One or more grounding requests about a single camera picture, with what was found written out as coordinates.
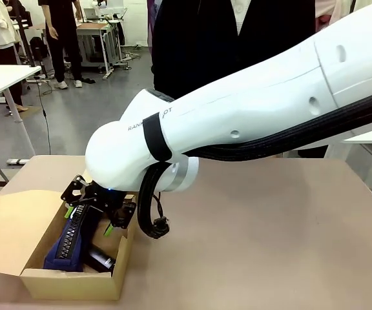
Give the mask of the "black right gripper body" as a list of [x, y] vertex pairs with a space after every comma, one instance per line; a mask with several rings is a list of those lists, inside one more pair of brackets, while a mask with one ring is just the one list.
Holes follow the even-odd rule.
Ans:
[[131, 192], [103, 188], [97, 183], [91, 184], [95, 186], [96, 193], [96, 202], [94, 202], [94, 206], [99, 207], [105, 212], [108, 208], [120, 208], [123, 202], [133, 202], [132, 198], [126, 198]]

